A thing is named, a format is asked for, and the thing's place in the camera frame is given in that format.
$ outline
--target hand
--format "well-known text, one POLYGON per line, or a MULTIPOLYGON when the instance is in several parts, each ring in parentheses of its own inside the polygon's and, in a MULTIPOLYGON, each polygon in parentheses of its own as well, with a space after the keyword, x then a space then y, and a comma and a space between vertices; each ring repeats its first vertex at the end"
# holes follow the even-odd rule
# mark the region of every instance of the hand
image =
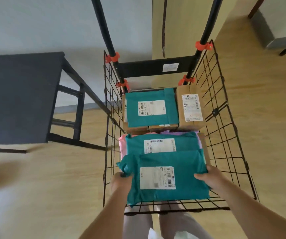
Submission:
POLYGON ((124 174, 117 172, 113 175, 111 179, 111 192, 114 193, 118 190, 127 196, 131 189, 133 176, 131 175, 129 177, 121 177, 121 175, 124 174))
POLYGON ((212 189, 217 190, 221 187, 222 183, 228 181, 222 172, 212 165, 206 165, 208 173, 194 174, 194 177, 204 181, 212 189))

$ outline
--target black table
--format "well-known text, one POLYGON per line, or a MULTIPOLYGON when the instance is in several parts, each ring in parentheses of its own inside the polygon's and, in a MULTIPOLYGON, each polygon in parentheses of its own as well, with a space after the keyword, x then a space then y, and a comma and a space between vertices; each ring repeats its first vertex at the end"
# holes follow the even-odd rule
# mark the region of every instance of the black table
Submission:
MULTIPOLYGON (((80 141, 85 93, 110 114, 63 52, 0 55, 0 144, 54 141, 105 150, 80 141), (80 86, 79 91, 59 85, 62 70, 80 86), (53 119, 58 91, 78 97, 75 122, 53 119), (50 133, 52 124, 73 128, 73 139, 50 133)), ((26 151, 0 148, 0 152, 26 151)))

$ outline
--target pink package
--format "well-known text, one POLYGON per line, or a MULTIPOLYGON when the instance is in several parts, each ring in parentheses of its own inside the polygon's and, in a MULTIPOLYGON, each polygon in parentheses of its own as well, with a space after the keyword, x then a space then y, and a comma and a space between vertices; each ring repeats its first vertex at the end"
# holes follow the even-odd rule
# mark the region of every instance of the pink package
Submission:
MULTIPOLYGON (((160 134, 169 134, 169 135, 175 135, 175 136, 179 136, 179 135, 182 135, 184 133, 187 133, 187 132, 170 132, 169 130, 167 131, 164 131, 164 132, 161 132, 160 134)), ((148 132, 146 134, 157 134, 156 132, 148 132)), ((125 140, 125 137, 127 136, 127 134, 123 134, 122 136, 120 136, 119 138, 119 145, 120 145, 120 151, 121 151, 121 159, 123 159, 123 157, 126 155, 127 153, 127 150, 126 150, 126 140, 125 140)), ((199 144, 199 147, 200 148, 203 148, 202 147, 202 144, 201 144, 201 141, 199 140, 198 138, 198 144, 199 144)))

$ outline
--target black wire grid basket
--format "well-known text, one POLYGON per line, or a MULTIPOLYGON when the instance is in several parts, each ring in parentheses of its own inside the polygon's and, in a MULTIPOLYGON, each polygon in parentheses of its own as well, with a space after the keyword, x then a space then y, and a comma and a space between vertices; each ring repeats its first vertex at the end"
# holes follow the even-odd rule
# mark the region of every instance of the black wire grid basket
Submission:
MULTIPOLYGON (((107 118, 106 152, 104 171, 103 206, 109 197, 110 181, 114 173, 119 172, 116 163, 121 160, 118 138, 125 132, 122 129, 122 91, 116 87, 119 82, 111 63, 104 63, 105 73, 105 103, 111 111, 107 118)), ((246 191, 254 199, 258 199, 253 179, 249 173, 248 163, 245 160, 236 125, 229 108, 228 97, 224 85, 218 54, 213 43, 213 50, 204 52, 196 71, 193 74, 196 83, 201 88, 206 127, 202 128, 210 154, 211 164, 218 167, 223 174, 235 185, 246 191)), ((151 201, 150 211, 141 210, 142 203, 127 210, 126 215, 142 213, 168 213, 177 211, 201 212, 207 210, 230 210, 226 201, 217 193, 210 190, 210 198, 203 200, 151 201), (166 210, 159 210, 158 204, 166 210)))

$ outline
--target table top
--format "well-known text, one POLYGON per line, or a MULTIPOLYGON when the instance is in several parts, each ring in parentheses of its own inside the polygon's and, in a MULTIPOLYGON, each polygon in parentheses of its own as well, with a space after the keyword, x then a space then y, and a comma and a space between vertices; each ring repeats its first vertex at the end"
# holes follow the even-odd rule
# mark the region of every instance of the table top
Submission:
POLYGON ((63 52, 0 55, 0 144, 45 143, 63 52))

